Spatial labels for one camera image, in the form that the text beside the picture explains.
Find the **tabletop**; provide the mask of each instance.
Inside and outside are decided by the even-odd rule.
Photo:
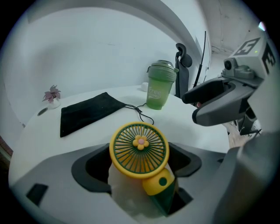
[[[122,108],[68,136],[60,138],[61,108],[90,99],[107,92],[115,99],[134,106],[146,102],[147,93],[140,86],[117,87],[86,92],[61,99],[61,105],[37,116],[32,116],[16,143],[10,162],[9,184],[12,186],[41,161],[58,154],[81,148],[108,143],[113,133],[122,125],[140,121],[139,113]],[[154,125],[162,131],[169,142],[181,143],[210,151],[226,153],[229,150],[228,133],[223,125],[204,127],[193,122],[196,108],[184,104],[181,99],[169,95],[162,110],[141,107],[143,114],[153,118]]]

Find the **shaker bottle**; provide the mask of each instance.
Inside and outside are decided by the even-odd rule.
[[[158,60],[148,68],[149,85],[147,92],[147,106],[161,110],[167,101],[172,84],[176,80],[177,72],[169,61]]]

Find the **black pole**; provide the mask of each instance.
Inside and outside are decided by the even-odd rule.
[[[202,62],[203,62],[204,51],[205,51],[205,42],[206,42],[206,31],[204,33],[204,47],[203,47],[202,59],[201,59],[201,63],[200,63],[199,68],[198,68],[198,72],[197,72],[197,75],[196,75],[196,80],[194,82],[193,87],[197,86],[198,79],[200,78],[200,72],[201,72],[201,69],[202,69]]]

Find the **black pouch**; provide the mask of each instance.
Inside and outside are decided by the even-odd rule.
[[[61,109],[60,137],[71,134],[125,107],[107,92]]]

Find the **yellow flower decoration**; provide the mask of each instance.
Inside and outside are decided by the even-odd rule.
[[[145,147],[149,146],[146,136],[136,135],[135,140],[132,142],[133,146],[137,147],[138,150],[143,150]]]

